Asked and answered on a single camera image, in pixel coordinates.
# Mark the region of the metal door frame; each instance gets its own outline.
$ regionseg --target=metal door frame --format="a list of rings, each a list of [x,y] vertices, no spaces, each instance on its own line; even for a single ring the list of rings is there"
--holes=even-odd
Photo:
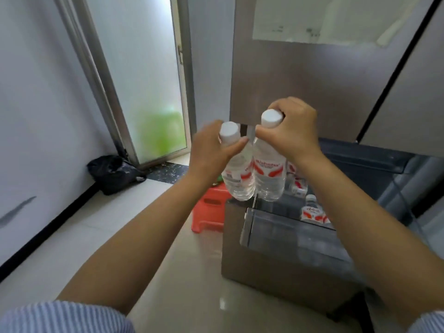
[[[146,169],[189,153],[191,150],[189,110],[192,111],[191,116],[194,119],[192,126],[195,126],[195,107],[192,68],[190,69],[188,67],[187,72],[185,72],[184,69],[184,65],[191,66],[192,64],[190,35],[184,35],[184,37],[181,35],[181,25],[185,27],[183,31],[189,33],[188,16],[179,17],[181,12],[187,15],[187,10],[181,11],[179,8],[183,6],[183,3],[178,3],[178,0],[170,0],[178,77],[182,98],[182,115],[185,125],[186,148],[149,162],[140,163],[86,0],[54,0],[54,2],[59,9],[68,35],[91,86],[97,105],[103,115],[103,119],[105,120],[118,154],[127,158],[138,168]]]

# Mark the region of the black plastic bag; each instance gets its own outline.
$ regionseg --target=black plastic bag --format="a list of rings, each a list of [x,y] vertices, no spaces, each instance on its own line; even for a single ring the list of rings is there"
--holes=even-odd
[[[87,164],[88,172],[105,195],[112,195],[147,176],[118,155],[104,155]]]

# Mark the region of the paper sheet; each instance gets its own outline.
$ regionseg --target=paper sheet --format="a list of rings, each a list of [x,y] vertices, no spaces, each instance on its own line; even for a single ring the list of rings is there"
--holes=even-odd
[[[420,0],[257,0],[253,39],[386,46]]]

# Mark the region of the baseboard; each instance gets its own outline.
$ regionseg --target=baseboard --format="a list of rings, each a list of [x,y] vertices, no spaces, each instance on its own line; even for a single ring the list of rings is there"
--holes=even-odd
[[[9,276],[26,258],[30,256],[43,242],[56,232],[72,215],[76,213],[95,193],[99,186],[95,183],[82,195],[72,202],[64,211],[26,243],[19,251],[14,253],[2,266],[0,266],[0,283]]]

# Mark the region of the person's left hand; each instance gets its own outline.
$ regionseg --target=person's left hand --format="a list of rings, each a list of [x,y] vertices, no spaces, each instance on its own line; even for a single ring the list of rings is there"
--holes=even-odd
[[[248,142],[247,137],[242,137],[233,145],[222,146],[219,141],[222,123],[222,120],[215,120],[193,138],[188,173],[195,180],[204,180],[207,185],[216,181],[230,159],[239,154]]]

